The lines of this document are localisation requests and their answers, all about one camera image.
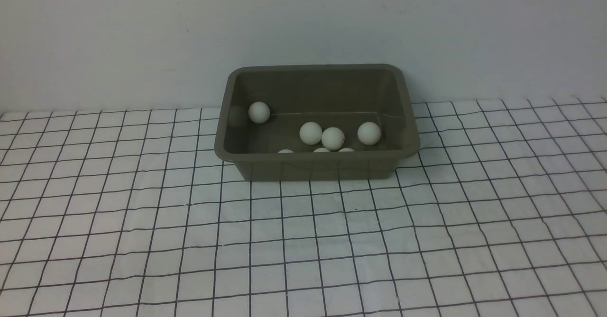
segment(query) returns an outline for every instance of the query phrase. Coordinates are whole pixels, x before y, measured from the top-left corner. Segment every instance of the white grid paper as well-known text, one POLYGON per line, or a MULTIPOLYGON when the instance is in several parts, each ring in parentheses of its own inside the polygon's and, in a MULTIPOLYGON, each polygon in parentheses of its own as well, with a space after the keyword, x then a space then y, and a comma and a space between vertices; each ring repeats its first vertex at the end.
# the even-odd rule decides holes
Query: white grid paper
POLYGON ((3 316, 607 316, 605 99, 414 104, 382 181, 248 183, 216 109, 0 116, 3 316))

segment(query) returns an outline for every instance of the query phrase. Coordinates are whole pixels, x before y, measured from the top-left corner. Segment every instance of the grid tablecloth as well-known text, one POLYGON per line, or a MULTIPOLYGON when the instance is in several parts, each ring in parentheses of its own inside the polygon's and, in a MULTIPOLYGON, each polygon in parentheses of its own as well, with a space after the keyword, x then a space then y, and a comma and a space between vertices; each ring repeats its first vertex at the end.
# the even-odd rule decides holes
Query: grid tablecloth
POLYGON ((414 105, 383 181, 249 183, 217 109, 0 116, 0 315, 607 316, 605 99, 414 105))

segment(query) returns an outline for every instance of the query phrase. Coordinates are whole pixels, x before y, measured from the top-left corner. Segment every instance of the ping pong ball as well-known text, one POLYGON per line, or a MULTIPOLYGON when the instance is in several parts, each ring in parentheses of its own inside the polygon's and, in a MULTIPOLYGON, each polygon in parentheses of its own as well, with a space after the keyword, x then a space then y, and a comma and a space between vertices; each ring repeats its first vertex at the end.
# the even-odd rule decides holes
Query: ping pong ball
POLYGON ((364 145, 373 145, 379 142, 379 139, 381 138, 381 129, 379 129, 377 124, 367 121, 367 123, 360 125, 357 134, 358 140, 364 145))
POLYGON ((343 132, 337 127, 326 129, 321 136, 322 146, 331 151, 339 150, 343 145, 344 139, 345 136, 343 135, 343 132))
POLYGON ((299 138, 308 145, 318 144, 322 137, 322 128, 314 121, 308 121, 299 129, 299 138))
POLYGON ((249 106, 249 118, 257 124, 265 123, 269 118, 269 107, 261 101, 252 103, 249 106))

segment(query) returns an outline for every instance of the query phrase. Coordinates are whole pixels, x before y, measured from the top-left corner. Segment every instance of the gray plastic tray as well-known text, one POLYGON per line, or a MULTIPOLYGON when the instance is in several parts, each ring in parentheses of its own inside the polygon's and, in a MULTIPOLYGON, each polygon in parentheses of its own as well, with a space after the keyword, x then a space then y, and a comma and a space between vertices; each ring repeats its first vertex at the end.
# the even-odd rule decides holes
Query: gray plastic tray
POLYGON ((383 179, 399 160, 419 150, 419 136, 403 73, 388 64, 244 67, 228 78, 215 140, 220 159, 247 181, 383 179), (266 103, 269 120, 248 118, 249 105, 266 103), (312 153, 299 128, 316 121, 339 127, 349 153, 312 153), (373 121, 382 137, 373 146, 357 137, 373 121), (278 154, 281 149, 294 153, 278 154))

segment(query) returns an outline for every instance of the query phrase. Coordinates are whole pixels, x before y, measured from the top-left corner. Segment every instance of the black grid line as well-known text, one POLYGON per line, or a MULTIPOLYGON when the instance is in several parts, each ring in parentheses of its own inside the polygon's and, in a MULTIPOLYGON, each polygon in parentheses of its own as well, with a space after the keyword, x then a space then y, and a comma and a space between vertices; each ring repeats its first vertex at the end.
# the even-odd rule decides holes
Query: black grid line
MULTIPOLYGON (((338 186, 340 187, 340 200, 341 200, 341 204, 342 204, 342 209, 343 211, 345 211, 345 202, 343 202, 343 192, 341 191, 341 182, 338 181, 338 186)), ((349 233, 349 222, 348 222, 348 215, 344 214, 344 218, 345 218, 345 230, 346 233, 348 234, 348 242, 349 242, 349 250, 352 254, 352 256, 354 256, 354 245, 352 244, 352 237, 351 234, 349 233)), ((358 298, 360 299, 360 308, 362 309, 362 313, 366 312, 365 309, 365 301, 362 299, 362 291, 360 290, 360 279, 358 277, 358 269, 356 269, 356 263, 354 261, 354 259, 352 259, 352 263, 354 265, 354 276, 356 277, 356 287, 358 288, 358 298)))
MULTIPOLYGON (((282 202, 282 182, 278 182, 278 190, 280 194, 280 232, 282 234, 282 275, 284 276, 285 290, 289 289, 289 283, 286 277, 286 247, 285 247, 285 211, 284 203, 282 202)), ((289 295, 285 295, 286 317, 289 317, 289 295)))
MULTIPOLYGON (((151 116, 150 114, 147 115, 148 122, 149 122, 150 116, 151 116)), ((139 162, 141 162, 141 155, 139 155, 139 158, 137 159, 137 168, 139 168, 139 162)), ((133 176, 133 182, 131 183, 131 187, 133 187, 134 185, 135 185, 135 177, 133 176)), ((130 191, 129 192, 129 198, 128 198, 127 205, 126 205, 127 210, 128 210, 129 205, 130 205, 130 199, 132 197, 132 194, 133 194, 133 191, 130 191)), ((126 212, 124 213, 124 217, 122 219, 122 224, 121 224, 121 228, 120 228, 120 233, 119 233, 118 241, 116 242, 116 248, 114 250, 115 254, 112 257, 112 265, 110 266, 110 270, 109 270, 109 274, 108 274, 108 278, 110 278, 110 280, 112 278, 112 272, 113 272, 114 265, 116 264, 116 256, 119 254, 118 250, 120 248, 120 241, 122 240, 122 235, 123 235, 123 231, 124 231, 124 223, 125 222, 126 222, 126 212)), ((103 303, 102 303, 103 306, 106 305, 105 304, 106 303, 106 299, 108 298, 108 290, 109 290, 109 287, 110 287, 110 280, 108 280, 108 285, 106 285, 106 291, 103 294, 103 303)), ((102 310, 100 312, 100 316, 101 317, 103 316, 103 311, 104 310, 102 310)))
POLYGON ((322 264, 321 264, 321 250, 318 246, 318 233, 317 233, 317 228, 316 228, 316 216, 314 213, 314 198, 312 196, 312 182, 308 181, 308 190, 310 190, 310 207, 312 207, 312 224, 314 226, 314 241, 316 242, 316 256, 318 257, 318 274, 321 280, 321 287, 323 287, 322 289, 322 308, 325 311, 325 315, 327 314, 327 297, 325 296, 325 280, 322 277, 322 264))
MULTIPOLYGON (((199 121, 198 121, 198 127, 197 130, 200 131, 200 120, 202 119, 202 110, 200 110, 200 114, 199 114, 199 121)), ((196 140, 196 148, 198 149, 198 142, 199 140, 196 140)), ((193 163, 196 164, 196 158, 197 155, 196 153, 193 155, 193 163)), ((193 179, 194 179, 194 170, 192 170, 192 181, 191 181, 191 186, 193 187, 193 179)), ((186 227, 184 229, 184 239, 182 241, 182 248, 185 249, 186 246, 186 235, 188 235, 188 221, 189 221, 189 214, 190 214, 190 209, 192 207, 192 190, 190 189, 190 193, 189 193, 189 200, 188 200, 188 215, 186 216, 186 227)), ((249 254, 249 265, 251 264, 251 255, 249 254)), ((175 293, 175 299, 179 299, 179 287, 181 284, 181 279, 182 279, 182 267, 184 265, 184 253, 182 252, 182 256, 180 258, 179 261, 179 272, 177 274, 177 290, 175 293)), ((177 317, 177 303, 175 303, 175 310, 174 310, 174 316, 177 317)))
MULTIPOLYGON (((529 145, 527 141, 525 141, 525 142, 527 143, 527 146, 529 146, 529 149, 531 149, 532 153, 535 155, 535 151, 533 151, 533 149, 531 148, 531 145, 529 145)), ((505 150, 503 149, 503 146, 501 145, 501 143, 499 144, 499 146, 502 148, 502 151, 504 151, 504 153, 505 153, 505 150)), ((552 179, 551 179, 550 177, 548 177, 548 179, 551 181, 552 185, 554 185, 554 183, 552 182, 552 179)), ((524 185, 523 185, 523 190, 525 190, 525 193, 526 193, 527 195, 529 195, 529 191, 527 191, 527 188, 526 188, 524 185)), ((537 211, 538 215, 541 215, 541 214, 540 214, 539 209, 537 208, 537 205, 535 205, 535 203, 533 202, 533 200, 531 200, 531 203, 533 204, 533 207, 534 207, 534 208, 535 208, 535 210, 537 211)), ((546 226, 546 229, 548 230, 548 233, 550 234, 550 236, 551 236, 552 238, 554 238, 554 235, 553 235, 552 231, 550 230, 550 227, 548 226, 548 224, 547 224, 547 223, 546 223, 546 221, 544 220, 544 217, 540 216, 540 220, 542 220, 542 222, 543 222, 543 223, 544 223, 544 225, 546 226)), ((559 247, 559 244, 557 244, 557 243, 555 242, 555 245, 557 246, 557 248, 558 248, 558 250, 559 250, 560 255, 563 257, 563 259, 565 259, 565 256, 564 256, 564 254, 563 254, 563 251, 562 251, 562 250, 561 250, 561 248, 559 247)), ((524 251, 525 251, 525 254, 527 255, 527 260, 529 261, 529 263, 531 263, 532 261, 531 261, 531 258, 529 257, 529 253, 527 252, 527 250, 524 250, 524 251)), ((579 287, 582 287, 582 286, 581 286, 581 284, 579 283, 579 280, 578 280, 578 279, 577 279, 577 277, 575 276, 575 273, 574 273, 574 272, 573 272, 573 270, 571 269, 571 265, 567 265, 567 266, 568 266, 568 268, 570 269, 571 273, 573 274, 573 276, 574 276, 574 278, 575 278, 575 280, 576 280, 577 284, 579 285, 579 287)), ((542 283, 542 280, 540 280, 540 276, 539 276, 539 274, 538 274, 538 273, 537 273, 537 271, 535 271, 535 270, 534 270, 534 273, 535 273, 535 276, 537 277, 538 282, 539 282, 539 283, 540 283, 540 285, 542 286, 542 289, 544 289, 544 292, 546 292, 546 288, 544 287, 544 283, 542 283)), ((588 301, 588 304, 589 304, 589 305, 590 305, 590 307, 592 308, 592 311, 594 311, 594 314, 595 314, 595 315, 598 317, 598 314, 597 314, 596 310, 594 309, 594 307, 592 306, 592 303, 590 302, 590 299, 588 299, 588 296, 586 295, 586 293, 584 293, 584 296, 586 297, 586 300, 588 301)), ((552 307, 552 309, 553 309, 553 311, 554 311, 555 315, 559 315, 559 313, 557 312, 556 308, 554 307, 554 304, 552 303, 552 301, 551 301, 551 300, 548 300, 548 302, 550 303, 550 306, 552 307)))
MULTIPOLYGON (((221 162, 221 180, 223 180, 224 162, 221 162)), ((211 317, 215 315, 215 289, 217 288, 217 253, 219 252, 219 232, 221 232, 219 221, 221 220, 221 197, 223 196, 223 183, 219 184, 219 209, 217 210, 217 239, 215 240, 215 255, 213 260, 213 300, 211 302, 211 317)))
MULTIPOLYGON (((175 131, 176 115, 177 115, 177 111, 175 110, 174 115, 173 115, 173 125, 171 126, 171 138, 169 139, 169 150, 171 149, 171 143, 173 142, 173 132, 175 131)), ((166 158, 165 168, 168 163, 169 163, 169 157, 166 158)), ((166 171, 163 172, 163 174, 162 174, 162 183, 165 183, 165 179, 166 179, 166 171)), ((162 199, 162 188, 160 189, 160 194, 158 195, 158 206, 156 207, 156 213, 154 214, 154 227, 156 227, 156 222, 158 221, 158 212, 160 211, 160 200, 161 199, 162 199)), ((137 311, 135 312, 135 315, 139 314, 139 307, 141 306, 141 298, 143 296, 143 289, 144 289, 145 280, 146 280, 145 274, 147 272, 147 264, 150 259, 150 254, 152 253, 152 244, 154 243, 154 232, 155 232, 155 230, 152 230, 152 235, 150 237, 149 246, 147 248, 146 265, 143 270, 143 279, 141 280, 141 288, 139 289, 139 299, 137 300, 139 302, 139 304, 137 305, 137 311)))
MULTIPOLYGON (((427 109, 428 109, 428 112, 430 112, 430 108, 429 108, 429 106, 428 106, 427 104, 426 104, 426 107, 427 107, 427 109)), ((436 123, 434 122, 434 119, 432 119, 432 123, 434 124, 434 127, 436 127, 436 123)), ((443 144, 443 145, 444 145, 444 142, 443 142, 443 140, 442 140, 442 136, 440 136, 440 134, 439 134, 439 135, 438 135, 438 137, 439 137, 439 138, 440 138, 440 140, 441 140, 441 144, 443 144)), ((451 157, 449 156, 449 154, 448 154, 448 153, 447 153, 447 158, 449 159, 449 162, 451 163, 451 167, 453 167, 452 162, 451 162, 451 157)), ((430 177, 428 176, 428 172, 427 172, 427 170, 425 169, 425 167, 423 167, 423 174, 426 176, 426 178, 428 179, 428 181, 430 181, 430 177)), ((434 188, 433 188, 433 187, 431 187, 431 188, 432 188, 432 195, 434 195, 434 198, 436 199, 436 201, 438 201, 438 196, 436 195, 436 191, 434 191, 434 188)), ((464 195, 466 195, 466 192, 464 191, 464 188, 463 188, 463 187, 461 187, 461 189, 462 189, 462 192, 464 192, 464 195)), ((444 214, 442 213, 442 210, 440 210, 440 209, 439 209, 439 211, 440 211, 440 213, 441 213, 441 218, 442 218, 442 222, 443 222, 443 224, 447 225, 447 222, 446 222, 446 220, 445 220, 445 216, 444 216, 444 214)), ((449 233, 449 229, 448 229, 448 228, 446 228, 446 230, 447 230, 447 235, 448 235, 449 239, 451 240, 451 245, 453 245, 453 248, 455 248, 455 242, 453 241, 453 236, 451 235, 451 233, 449 233)), ((458 262, 458 265, 460 266, 460 270, 461 270, 462 274, 464 274, 464 267, 463 267, 463 266, 462 266, 462 264, 461 264, 461 259, 460 259, 459 254, 457 254, 457 252, 455 252, 455 257, 457 258, 457 262, 458 262)), ((475 301, 474 295, 473 295, 473 293, 472 293, 472 289, 470 288, 470 283, 469 283, 469 281, 468 281, 468 278, 467 278, 466 276, 463 276, 463 277, 464 277, 464 281, 466 281, 466 287, 468 288, 468 293, 470 294, 470 297, 472 298, 472 302, 474 303, 474 308, 476 308, 476 309, 477 309, 477 314, 480 316, 480 315, 481 315, 481 313, 480 313, 480 311, 478 310, 478 306, 477 306, 477 304, 476 304, 476 301, 475 301)))
MULTIPOLYGON (((126 117, 126 112, 124 112, 124 114, 122 116, 122 122, 123 123, 124 123, 125 117, 126 117)), ((116 147, 117 147, 117 144, 114 145, 114 148, 113 148, 113 151, 112 151, 112 156, 114 156, 116 154, 116 147)), ((102 192, 103 192, 103 189, 106 187, 107 183, 108 183, 108 175, 106 174, 106 176, 105 176, 105 178, 103 180, 103 186, 101 188, 102 192)), ((82 249, 82 256, 78 260, 78 267, 76 267, 76 276, 74 276, 74 282, 72 284, 72 288, 70 289, 70 295, 67 297, 67 309, 69 309, 70 301, 71 301, 72 295, 74 293, 74 288, 76 287, 76 283, 78 282, 78 274, 80 272, 80 267, 82 265, 84 254, 85 254, 85 252, 87 250, 87 247, 89 245, 89 239, 91 238, 91 232, 93 231, 93 224, 95 224, 95 217, 97 216, 97 212, 99 210, 100 203, 101 203, 101 195, 99 195, 99 199, 97 200, 97 206, 95 207, 95 212, 93 213, 93 219, 91 221, 91 226, 89 226, 89 233, 88 233, 88 235, 86 237, 86 241, 84 242, 84 248, 82 249)))
MULTIPOLYGON (((46 121, 46 124, 44 125, 44 129, 46 129, 46 127, 48 126, 48 120, 46 121)), ((40 139, 42 138, 42 136, 40 138, 38 138, 37 140, 37 144, 40 142, 40 139)), ((48 186, 48 181, 46 181, 46 184, 44 185, 44 190, 46 190, 48 186)), ((11 200, 13 199, 13 197, 15 196, 15 194, 17 193, 17 190, 19 189, 19 185, 15 186, 15 190, 13 191, 13 194, 11 195, 11 200)), ((2 212, 2 217, 0 217, 0 222, 2 222, 2 218, 4 217, 4 214, 6 214, 6 211, 9 210, 9 205, 12 202, 11 200, 9 200, 9 204, 7 205, 6 209, 4 210, 4 212, 2 212)), ((40 205, 40 200, 38 200, 37 202, 37 206, 36 209, 34 211, 37 211, 38 206, 40 205)), ((30 226, 32 225, 32 220, 29 221, 28 223, 28 227, 26 228, 26 231, 23 234, 23 237, 26 237, 26 235, 28 234, 28 231, 30 230, 30 226)), ((19 251, 21 251, 21 246, 23 245, 23 240, 21 240, 19 242, 19 247, 17 248, 17 251, 15 252, 15 257, 13 257, 13 262, 17 260, 17 256, 19 255, 19 251)), ((7 276, 4 278, 4 280, 2 281, 2 287, 0 288, 0 290, 4 289, 4 285, 6 285, 6 280, 9 278, 8 273, 10 272, 11 268, 12 268, 12 264, 9 265, 9 269, 7 271, 7 276)))
MULTIPOLYGON (((97 121, 96 121, 95 125, 97 125, 98 123, 99 123, 99 116, 97 117, 97 121)), ((88 147, 87 147, 87 150, 86 150, 86 154, 85 154, 85 155, 87 155, 87 154, 88 154, 88 152, 89 152, 89 148, 90 148, 90 146, 88 146, 88 147)), ((78 174, 80 174, 80 172, 82 172, 83 165, 84 165, 84 162, 81 164, 80 169, 78 170, 78 174)), ((76 183, 74 183, 74 187, 72 188, 71 194, 74 194, 74 190, 76 190, 76 183)), ((67 204, 67 205, 66 205, 66 207, 65 207, 65 212, 64 212, 64 213, 67 213, 67 209, 68 209, 68 207, 69 207, 69 200, 68 200, 68 204, 67 204)), ((57 237, 57 235, 59 235, 59 231, 61 230, 61 226, 63 225, 63 221, 64 221, 64 220, 65 220, 65 216, 63 216, 63 217, 61 218, 61 222, 59 222, 59 228, 57 228, 57 233, 56 233, 56 235, 55 235, 55 238, 53 239, 53 243, 52 243, 52 245, 51 245, 51 247, 50 247, 50 250, 48 251, 48 256, 47 256, 47 259, 46 259, 46 261, 45 261, 45 263, 44 263, 43 269, 42 269, 42 271, 41 271, 40 278, 39 278, 39 281, 38 281, 38 283, 37 283, 37 288, 34 290, 34 293, 33 293, 33 295, 32 295, 32 300, 30 301, 30 304, 29 304, 29 308, 28 308, 28 315, 29 315, 29 314, 31 313, 31 311, 32 311, 32 307, 33 307, 34 301, 35 301, 35 299, 36 299, 36 294, 37 294, 38 289, 39 289, 39 286, 41 285, 42 280, 43 280, 43 275, 44 275, 44 272, 46 271, 46 267, 47 267, 47 265, 48 265, 48 262, 50 261, 50 257, 52 256, 53 250, 54 250, 54 248, 55 248, 55 244, 56 244, 56 241, 57 241, 57 238, 56 238, 56 237, 57 237)))

